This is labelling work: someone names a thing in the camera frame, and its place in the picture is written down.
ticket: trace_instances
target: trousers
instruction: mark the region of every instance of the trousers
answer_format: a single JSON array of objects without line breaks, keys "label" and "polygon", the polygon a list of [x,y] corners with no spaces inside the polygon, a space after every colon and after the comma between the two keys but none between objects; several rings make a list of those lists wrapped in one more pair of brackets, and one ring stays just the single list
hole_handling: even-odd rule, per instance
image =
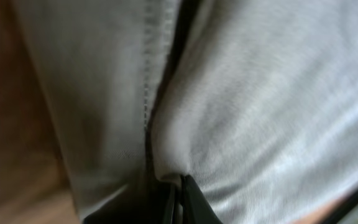
[{"label": "trousers", "polygon": [[80,218],[187,174],[233,224],[355,189],[358,1],[185,2],[14,1]]}]

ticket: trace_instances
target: gray pants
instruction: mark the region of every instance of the gray pants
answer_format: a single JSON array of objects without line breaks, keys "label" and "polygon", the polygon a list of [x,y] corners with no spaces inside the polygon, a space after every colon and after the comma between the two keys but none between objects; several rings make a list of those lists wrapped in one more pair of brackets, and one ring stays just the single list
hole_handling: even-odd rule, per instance
[{"label": "gray pants", "polygon": [[358,1],[201,1],[159,91],[180,3],[15,0],[80,218],[142,207],[153,177],[191,174],[223,223],[357,187]]}]

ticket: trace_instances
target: brown wooden surface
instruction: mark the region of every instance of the brown wooden surface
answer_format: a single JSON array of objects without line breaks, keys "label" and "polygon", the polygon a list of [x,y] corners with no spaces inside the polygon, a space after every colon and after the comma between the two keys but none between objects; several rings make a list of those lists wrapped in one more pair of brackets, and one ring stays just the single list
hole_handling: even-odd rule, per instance
[{"label": "brown wooden surface", "polygon": [[0,224],[74,224],[47,108],[9,1],[0,1]]}]

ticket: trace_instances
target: fabric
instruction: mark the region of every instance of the fabric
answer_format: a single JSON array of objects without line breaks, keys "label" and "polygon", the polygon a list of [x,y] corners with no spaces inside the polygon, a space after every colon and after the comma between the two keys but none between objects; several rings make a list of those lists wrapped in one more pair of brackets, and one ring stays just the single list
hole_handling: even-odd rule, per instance
[{"label": "fabric", "polygon": [[16,1],[80,217],[146,202],[150,162],[191,174],[223,223],[288,223],[357,187],[358,1],[201,1],[152,108],[178,3]]}]

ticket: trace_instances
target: clothing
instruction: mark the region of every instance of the clothing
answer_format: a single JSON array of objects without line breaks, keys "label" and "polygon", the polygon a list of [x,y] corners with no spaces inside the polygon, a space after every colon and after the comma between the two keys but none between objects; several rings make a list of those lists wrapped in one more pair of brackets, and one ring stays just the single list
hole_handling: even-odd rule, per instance
[{"label": "clothing", "polygon": [[223,223],[357,187],[358,1],[201,1],[161,93],[179,5],[15,1],[80,217],[148,203],[150,170],[191,174]]}]

